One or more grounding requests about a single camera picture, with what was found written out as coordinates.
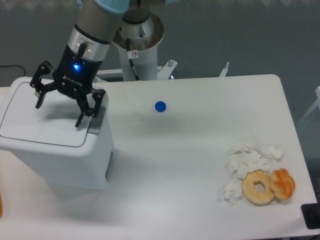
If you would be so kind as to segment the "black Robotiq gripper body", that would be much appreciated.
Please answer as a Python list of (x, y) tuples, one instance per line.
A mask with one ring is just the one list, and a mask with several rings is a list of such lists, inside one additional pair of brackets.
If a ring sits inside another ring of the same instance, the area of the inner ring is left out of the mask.
[(85, 58), (87, 44), (81, 44), (77, 52), (73, 52), (67, 46), (63, 52), (61, 61), (52, 76), (58, 92), (76, 99), (76, 93), (81, 99), (92, 91), (92, 84), (101, 61), (93, 61)]

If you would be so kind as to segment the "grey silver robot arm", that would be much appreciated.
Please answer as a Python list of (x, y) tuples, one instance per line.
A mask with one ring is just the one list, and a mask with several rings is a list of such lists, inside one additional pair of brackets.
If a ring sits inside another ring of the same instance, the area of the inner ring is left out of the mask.
[(30, 86), (35, 89), (42, 106), (48, 92), (59, 93), (76, 100), (84, 116), (96, 117), (105, 96), (105, 90), (93, 88), (94, 78), (110, 44), (121, 30), (121, 22), (141, 25), (150, 19), (149, 7), (167, 4), (166, 0), (84, 0), (68, 43), (57, 68), (41, 63)]

